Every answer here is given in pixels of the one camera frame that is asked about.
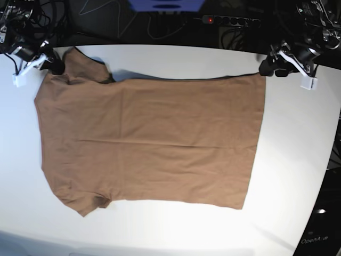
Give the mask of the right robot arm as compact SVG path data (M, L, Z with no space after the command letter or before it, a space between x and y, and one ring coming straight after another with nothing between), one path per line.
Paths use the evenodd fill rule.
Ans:
M15 78L32 68L64 73L64 62L50 46L57 24L56 1L46 3L50 15L40 1L1 1L1 54L13 61Z

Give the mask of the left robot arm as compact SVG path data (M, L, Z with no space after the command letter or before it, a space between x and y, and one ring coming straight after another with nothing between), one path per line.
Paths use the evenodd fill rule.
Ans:
M262 76L315 78L314 60L340 46L340 21L328 1L273 1L264 31L270 47L259 67Z

